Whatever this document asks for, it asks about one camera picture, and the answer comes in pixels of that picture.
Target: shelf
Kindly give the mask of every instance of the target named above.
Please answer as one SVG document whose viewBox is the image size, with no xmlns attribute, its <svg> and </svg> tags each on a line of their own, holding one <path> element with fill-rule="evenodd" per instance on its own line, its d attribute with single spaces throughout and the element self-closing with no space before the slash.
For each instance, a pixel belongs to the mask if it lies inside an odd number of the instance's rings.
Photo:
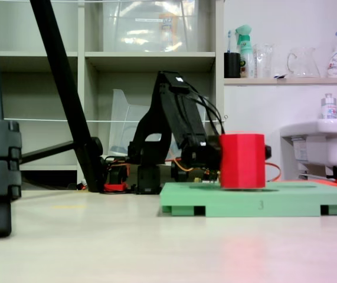
<svg viewBox="0 0 337 283">
<path fill-rule="evenodd" d="M 225 85 L 337 85 L 337 78 L 225 78 Z"/>
<path fill-rule="evenodd" d="M 20 165 L 21 171 L 75 171 L 76 165 Z"/>
<path fill-rule="evenodd" d="M 78 52 L 68 52 L 71 70 L 78 69 Z M 49 73 L 45 52 L 0 51 L 0 71 L 5 73 Z"/>
<path fill-rule="evenodd" d="M 148 73 L 178 71 L 208 73 L 215 52 L 86 52 L 97 71 L 114 73 Z"/>
</svg>

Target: black cup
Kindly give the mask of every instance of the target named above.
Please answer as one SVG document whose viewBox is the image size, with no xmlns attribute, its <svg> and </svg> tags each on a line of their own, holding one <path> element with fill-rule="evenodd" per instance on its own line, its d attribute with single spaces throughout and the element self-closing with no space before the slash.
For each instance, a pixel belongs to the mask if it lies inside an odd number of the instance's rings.
<svg viewBox="0 0 337 283">
<path fill-rule="evenodd" d="M 225 78 L 240 78 L 240 54 L 225 53 Z"/>
</svg>

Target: small bottle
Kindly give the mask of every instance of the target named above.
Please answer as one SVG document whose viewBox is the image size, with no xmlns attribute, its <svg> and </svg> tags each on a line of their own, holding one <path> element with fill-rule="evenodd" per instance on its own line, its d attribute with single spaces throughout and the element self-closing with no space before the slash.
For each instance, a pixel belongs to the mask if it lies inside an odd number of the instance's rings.
<svg viewBox="0 0 337 283">
<path fill-rule="evenodd" d="M 332 93 L 326 93 L 326 98 L 322 99 L 322 119 L 337 119 L 336 98 Z"/>
</svg>

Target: transparent plastic sheet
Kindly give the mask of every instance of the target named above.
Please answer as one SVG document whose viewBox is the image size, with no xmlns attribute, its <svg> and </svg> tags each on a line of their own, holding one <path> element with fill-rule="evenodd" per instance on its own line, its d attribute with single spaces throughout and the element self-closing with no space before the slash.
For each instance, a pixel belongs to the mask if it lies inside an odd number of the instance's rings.
<svg viewBox="0 0 337 283">
<path fill-rule="evenodd" d="M 201 120 L 205 121 L 206 111 L 201 105 L 197 105 Z M 122 90 L 113 90 L 112 121 L 125 121 L 124 123 L 112 123 L 109 135 L 109 156 L 126 156 L 127 147 L 134 139 L 137 130 L 138 121 L 149 111 L 149 106 L 131 105 L 127 102 Z M 153 134 L 146 139 L 147 141 L 159 141 L 160 134 Z M 172 135 L 171 152 L 167 159 L 180 157 L 181 150 L 178 149 L 175 138 Z"/>
</svg>

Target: glass pitcher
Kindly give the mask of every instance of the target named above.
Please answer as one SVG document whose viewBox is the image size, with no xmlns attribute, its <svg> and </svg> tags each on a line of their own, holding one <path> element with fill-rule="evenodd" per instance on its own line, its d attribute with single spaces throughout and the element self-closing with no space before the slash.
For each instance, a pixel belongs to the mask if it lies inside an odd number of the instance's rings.
<svg viewBox="0 0 337 283">
<path fill-rule="evenodd" d="M 294 48 L 287 56 L 287 69 L 294 78 L 319 78 L 319 70 L 313 58 L 315 48 Z"/>
</svg>

